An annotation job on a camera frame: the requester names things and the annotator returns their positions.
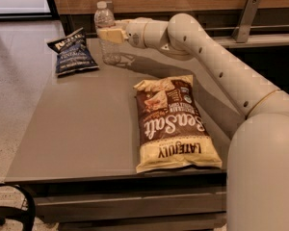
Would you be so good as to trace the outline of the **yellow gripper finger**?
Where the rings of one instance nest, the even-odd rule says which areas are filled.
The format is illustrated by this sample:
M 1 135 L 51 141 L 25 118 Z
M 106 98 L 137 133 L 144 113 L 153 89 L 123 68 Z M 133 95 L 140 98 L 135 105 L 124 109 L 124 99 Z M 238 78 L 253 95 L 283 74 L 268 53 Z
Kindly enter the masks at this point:
M 112 43 L 121 44 L 128 40 L 126 32 L 120 28 L 103 28 L 97 30 L 98 36 Z
M 116 20 L 115 26 L 117 28 L 125 29 L 130 22 L 131 22 L 131 19 Z

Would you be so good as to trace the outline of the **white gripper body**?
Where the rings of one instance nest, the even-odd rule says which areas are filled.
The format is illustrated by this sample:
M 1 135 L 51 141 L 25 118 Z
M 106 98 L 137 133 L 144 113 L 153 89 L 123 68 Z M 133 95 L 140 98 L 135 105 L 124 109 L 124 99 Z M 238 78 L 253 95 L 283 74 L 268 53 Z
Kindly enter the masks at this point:
M 149 36 L 149 23 L 150 18 L 136 18 L 131 19 L 126 28 L 126 34 L 128 36 L 128 43 L 136 48 L 147 48 L 148 47 L 148 36 Z

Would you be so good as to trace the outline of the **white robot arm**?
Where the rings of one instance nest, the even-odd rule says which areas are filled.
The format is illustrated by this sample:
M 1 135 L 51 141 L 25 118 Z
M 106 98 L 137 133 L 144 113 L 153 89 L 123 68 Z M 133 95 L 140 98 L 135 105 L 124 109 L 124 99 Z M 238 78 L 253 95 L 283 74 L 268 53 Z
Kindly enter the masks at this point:
M 210 38 L 190 15 L 119 20 L 101 39 L 193 56 L 244 116 L 227 160 L 227 231 L 289 231 L 289 94 Z

